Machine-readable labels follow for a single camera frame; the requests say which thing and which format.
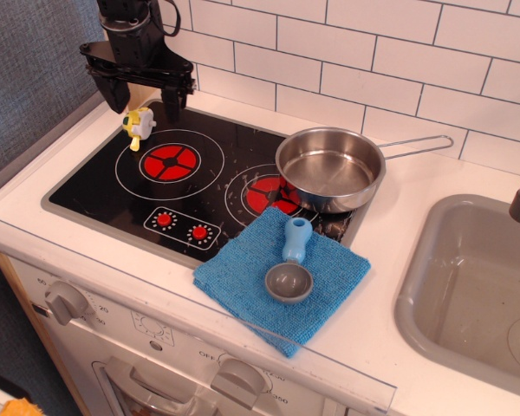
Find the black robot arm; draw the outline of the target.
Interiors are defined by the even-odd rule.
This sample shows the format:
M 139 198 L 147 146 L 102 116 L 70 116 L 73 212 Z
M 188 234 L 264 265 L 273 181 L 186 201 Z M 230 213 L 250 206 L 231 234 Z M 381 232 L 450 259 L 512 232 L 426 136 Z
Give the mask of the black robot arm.
M 107 40 L 80 46 L 86 69 L 106 103 L 120 114 L 131 95 L 129 84 L 157 88 L 166 118 L 175 122 L 193 93 L 193 64 L 171 51 L 167 37 L 179 33 L 181 17 L 175 9 L 175 26 L 167 32 L 156 1 L 99 1 L 99 20 Z

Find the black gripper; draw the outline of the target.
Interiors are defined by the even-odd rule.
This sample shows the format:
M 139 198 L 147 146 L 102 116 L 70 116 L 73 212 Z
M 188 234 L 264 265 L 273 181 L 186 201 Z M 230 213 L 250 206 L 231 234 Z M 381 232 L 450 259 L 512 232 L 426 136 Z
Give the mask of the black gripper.
M 111 32 L 106 41 L 80 46 L 87 71 L 106 103 L 117 114 L 130 100 L 128 85 L 138 84 L 161 90 L 166 117 L 176 122 L 186 108 L 195 80 L 193 64 L 171 51 L 168 35 L 161 26 L 150 25 L 130 32 Z

